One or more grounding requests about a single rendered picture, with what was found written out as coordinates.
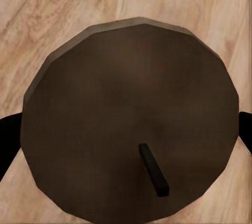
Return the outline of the pillar candle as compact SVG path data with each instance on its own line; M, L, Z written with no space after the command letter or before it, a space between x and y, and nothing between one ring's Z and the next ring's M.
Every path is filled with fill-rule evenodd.
M188 28L97 24L51 52L24 94L20 145L37 188L93 224L173 216L225 170L239 95Z

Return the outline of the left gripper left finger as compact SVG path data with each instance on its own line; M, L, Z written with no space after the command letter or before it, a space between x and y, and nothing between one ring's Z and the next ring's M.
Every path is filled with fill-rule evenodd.
M0 119L0 182L18 153L22 113Z

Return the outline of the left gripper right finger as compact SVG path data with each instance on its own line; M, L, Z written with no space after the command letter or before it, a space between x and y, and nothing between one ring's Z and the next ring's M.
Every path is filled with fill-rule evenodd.
M239 113L239 137L252 154L252 114L247 112Z

